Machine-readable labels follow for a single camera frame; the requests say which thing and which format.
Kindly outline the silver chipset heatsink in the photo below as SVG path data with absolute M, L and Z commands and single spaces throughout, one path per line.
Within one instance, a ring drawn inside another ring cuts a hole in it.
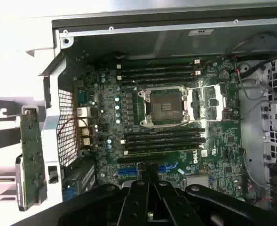
M 186 183 L 187 186 L 190 186 L 192 184 L 202 185 L 205 187 L 209 187 L 209 177 L 207 175 L 194 175 L 186 177 Z

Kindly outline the blue expansion slot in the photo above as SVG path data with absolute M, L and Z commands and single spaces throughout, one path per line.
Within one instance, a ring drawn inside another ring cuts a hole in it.
M 172 169 L 176 168 L 176 166 L 159 166 L 158 173 L 167 173 L 170 172 Z M 117 170 L 117 175 L 124 176 L 124 175 L 134 175 L 138 173 L 137 168 L 120 168 Z

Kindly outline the long black expansion slot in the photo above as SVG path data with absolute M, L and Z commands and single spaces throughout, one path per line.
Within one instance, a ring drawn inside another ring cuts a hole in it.
M 136 163 L 136 162 L 143 162 L 143 161 L 159 161 L 164 159 L 165 156 L 161 155 L 150 155 L 150 156 L 134 156 L 134 157 L 126 157 L 126 158 L 119 158 L 117 159 L 118 164 L 126 164 L 126 163 Z

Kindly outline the perforated slot cover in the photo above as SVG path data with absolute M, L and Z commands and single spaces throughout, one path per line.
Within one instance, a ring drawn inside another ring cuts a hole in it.
M 95 165 L 93 163 L 81 168 L 80 175 L 77 178 L 79 190 L 90 190 L 95 182 Z

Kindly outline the black RAM slot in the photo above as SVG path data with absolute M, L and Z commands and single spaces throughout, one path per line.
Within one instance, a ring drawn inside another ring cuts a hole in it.
M 138 142 L 128 142 L 125 143 L 126 147 L 132 147 L 132 146 L 151 146 L 151 145 L 170 145 L 170 144 L 176 144 L 176 145 L 189 145 L 189 144 L 202 144 L 205 143 L 206 140 L 204 138 L 193 138 L 193 139 L 186 139 L 186 140 L 160 140 L 160 141 L 138 141 Z
M 194 71 L 193 67 L 158 67 L 158 68 L 132 68 L 121 70 L 122 73 L 161 72 L 161 71 Z
M 122 80 L 139 79 L 139 78 L 165 78 L 165 77 L 186 77 L 195 76 L 195 73 L 164 73 L 164 74 L 124 74 L 121 76 Z
M 183 83 L 189 83 L 189 82 L 194 82 L 196 81 L 195 79 L 180 79 L 180 80 L 176 80 L 176 79 L 172 79 L 172 80 L 150 80 L 150 81 L 122 81 L 120 83 L 121 86 L 134 86 L 134 85 L 166 85 L 166 84 L 170 84 L 170 83 L 179 83 L 179 84 L 183 84 Z
M 205 132 L 205 128 L 173 128 L 173 129 L 164 129 L 164 130 L 158 130 L 158 131 L 139 131 L 139 132 L 129 132 L 127 133 L 128 136 L 130 135 L 138 135 L 138 134 L 154 134 L 154 133 L 164 133 L 164 132 Z
M 130 68 L 130 67 L 151 67 L 151 66 L 194 66 L 193 62 L 125 62 L 121 65 L 122 68 Z
M 139 140 L 139 139 L 161 139 L 161 138 L 179 138 L 179 137 L 201 137 L 200 134 L 162 134 L 162 135 L 145 135 L 125 137 L 125 140 Z

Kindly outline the blue card retention clip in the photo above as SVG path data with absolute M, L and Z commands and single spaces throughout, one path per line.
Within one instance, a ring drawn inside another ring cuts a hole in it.
M 63 201 L 70 200 L 74 197 L 74 189 L 73 187 L 64 188 L 62 190 Z

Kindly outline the green motherboard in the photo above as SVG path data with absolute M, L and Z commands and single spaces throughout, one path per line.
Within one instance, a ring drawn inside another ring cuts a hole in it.
M 151 66 L 122 68 L 125 62 L 193 62 L 194 71 L 161 71 L 122 73 L 121 70 L 132 68 L 162 68 L 180 66 Z M 221 81 L 218 73 L 228 70 L 230 79 Z M 165 77 L 165 78 L 139 78 L 122 80 L 126 74 L 172 74 L 195 73 L 195 76 Z M 195 79 L 189 83 L 170 83 L 166 85 L 134 85 L 121 86 L 122 81 L 150 81 L 150 80 L 180 80 Z M 226 97 L 226 108 L 222 112 L 221 121 L 194 122 L 179 128 L 205 128 L 205 132 L 164 132 L 162 134 L 200 134 L 206 140 L 202 144 L 189 145 L 143 145 L 126 147 L 125 143 L 138 141 L 160 140 L 186 140 L 199 137 L 179 137 L 161 139 L 125 140 L 125 137 L 145 136 L 149 134 L 130 135 L 129 132 L 157 131 L 165 128 L 149 129 L 139 125 L 137 113 L 138 92 L 152 87 L 185 86 L 187 89 L 209 85 L 220 85 L 222 95 Z M 221 193 L 239 198 L 245 193 L 243 180 L 243 163 L 241 153 L 241 115 L 238 93 L 237 64 L 235 59 L 220 59 L 212 65 L 204 58 L 162 58 L 145 60 L 115 60 L 101 61 L 86 66 L 86 70 L 77 83 L 78 91 L 87 92 L 88 105 L 91 109 L 89 120 L 90 146 L 83 146 L 91 152 L 96 160 L 97 181 L 99 184 L 112 183 L 124 186 L 129 180 L 138 179 L 139 172 L 134 175 L 117 175 L 120 168 L 137 168 L 142 163 L 152 166 L 176 166 L 167 173 L 158 173 L 161 180 L 171 182 L 175 187 L 184 189 L 187 186 L 186 177 L 194 175 L 207 175 L 209 188 Z M 136 163 L 118 164 L 117 159 L 161 155 L 164 159 L 159 161 L 143 161 Z

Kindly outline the black case latch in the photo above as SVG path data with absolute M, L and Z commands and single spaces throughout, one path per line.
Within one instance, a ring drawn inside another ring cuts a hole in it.
M 58 182 L 57 166 L 48 166 L 49 184 L 55 184 Z

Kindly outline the CPU socket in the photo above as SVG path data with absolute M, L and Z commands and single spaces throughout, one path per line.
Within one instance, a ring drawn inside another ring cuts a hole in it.
M 185 86 L 152 87 L 138 92 L 139 125 L 171 128 L 189 122 L 188 89 Z

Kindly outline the open metal socket cover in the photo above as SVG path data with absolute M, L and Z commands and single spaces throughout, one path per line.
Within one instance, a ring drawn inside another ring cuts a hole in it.
M 226 97 L 220 85 L 209 85 L 188 89 L 188 107 L 193 121 L 221 121 L 226 108 Z

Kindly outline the round coin battery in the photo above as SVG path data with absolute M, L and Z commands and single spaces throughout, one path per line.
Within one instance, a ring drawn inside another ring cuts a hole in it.
M 218 73 L 218 79 L 221 81 L 228 81 L 230 79 L 230 73 L 228 70 L 221 70 Z

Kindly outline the open black PC case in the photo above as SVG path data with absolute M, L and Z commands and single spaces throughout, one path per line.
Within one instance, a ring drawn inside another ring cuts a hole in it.
M 245 193 L 241 199 L 277 213 L 277 158 L 263 140 L 262 104 L 266 64 L 277 59 L 277 18 L 246 20 L 236 16 L 201 22 L 202 16 L 138 15 L 54 20 L 52 48 L 32 49 L 30 56 L 46 64 L 44 79 L 46 118 L 42 145 L 47 177 L 47 202 L 63 202 L 62 190 L 79 190 L 81 168 L 95 165 L 94 155 L 80 141 L 77 83 L 89 64 L 115 60 L 204 58 L 210 65 L 235 59 L 241 115 L 241 147 Z M 49 184 L 48 166 L 57 166 L 58 182 Z

